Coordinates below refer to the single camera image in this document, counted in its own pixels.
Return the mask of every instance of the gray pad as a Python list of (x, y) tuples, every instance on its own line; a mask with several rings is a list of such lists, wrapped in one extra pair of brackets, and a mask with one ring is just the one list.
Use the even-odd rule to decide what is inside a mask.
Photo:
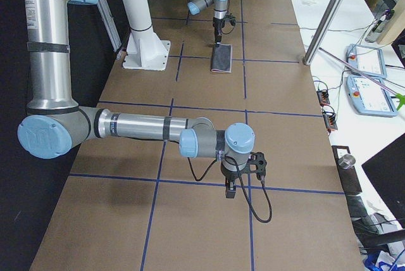
[(230, 73), (232, 66), (232, 45), (216, 43), (211, 57), (211, 71)]

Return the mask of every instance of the white table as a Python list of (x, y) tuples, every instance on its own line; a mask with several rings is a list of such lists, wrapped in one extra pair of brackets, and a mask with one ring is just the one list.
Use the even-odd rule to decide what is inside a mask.
[[(292, 0), (292, 3), (299, 27), (316, 28), (329, 0)], [(355, 28), (363, 28), (371, 24), (373, 19), (374, 16), (364, 0), (344, 0), (329, 29), (354, 30)], [(357, 43), (364, 31), (365, 29), (353, 32), (328, 31), (321, 47), (344, 60), (346, 58), (346, 47)], [(314, 33), (315, 30), (301, 29), (302, 41), (306, 47), (309, 46)], [(368, 44), (364, 40), (361, 44), (378, 46), (377, 44)], [(391, 46), (383, 47), (383, 53), (387, 65), (402, 66)], [(324, 53), (318, 52), (311, 64), (311, 73), (324, 81), (329, 87), (336, 87), (340, 84), (343, 68), (343, 65), (332, 60)], [(388, 80), (405, 85), (405, 70), (387, 68), (387, 71)], [(349, 146), (352, 155), (355, 156), (355, 168), (363, 190), (361, 197), (368, 213), (378, 212), (386, 215), (388, 219), (395, 219), (368, 180), (361, 165), (405, 133), (405, 107), (402, 107), (398, 116), (394, 118), (358, 115), (350, 104), (345, 84), (346, 78), (344, 78), (339, 97), (338, 90), (330, 91), (331, 105), (335, 110), (339, 106), (338, 130), (330, 134), (330, 144)], [(405, 89), (398, 88), (388, 82), (386, 84), (397, 92), (405, 92)]]

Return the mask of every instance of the blue framed device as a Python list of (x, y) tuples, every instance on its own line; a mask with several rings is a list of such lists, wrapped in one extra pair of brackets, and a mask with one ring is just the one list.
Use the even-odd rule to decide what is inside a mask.
[[(382, 78), (374, 79), (384, 83)], [(360, 115), (394, 117), (398, 114), (390, 94), (371, 80), (359, 75), (350, 75), (346, 86), (350, 100)]]
[(387, 78), (384, 55), (380, 48), (350, 44), (347, 47), (346, 58), (348, 64), (369, 76)]

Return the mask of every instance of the blue cable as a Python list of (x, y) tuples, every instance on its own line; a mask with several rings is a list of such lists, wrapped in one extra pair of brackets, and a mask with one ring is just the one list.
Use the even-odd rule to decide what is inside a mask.
[(399, 255), (397, 256), (397, 258), (394, 260), (394, 263), (392, 264), (392, 266), (389, 268), (388, 271), (393, 271), (394, 267), (397, 265), (398, 259), (401, 257), (401, 255), (405, 252), (405, 249), (403, 249), (403, 251), (401, 253), (399, 253)]

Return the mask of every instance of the brown table surface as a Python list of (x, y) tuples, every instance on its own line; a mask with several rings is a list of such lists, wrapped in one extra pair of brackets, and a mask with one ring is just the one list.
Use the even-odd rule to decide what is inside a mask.
[[(171, 40), (164, 72), (114, 65), (98, 107), (208, 117), (255, 131), (268, 160), (273, 220), (252, 217), (239, 189), (225, 199), (215, 165), (194, 182), (176, 144), (108, 138), (82, 145), (32, 270), (364, 270), (291, 0), (231, 0), (232, 73), (211, 73), (212, 9), (149, 0)], [(194, 160), (198, 173), (211, 160)], [(256, 178), (258, 213), (268, 213)]]

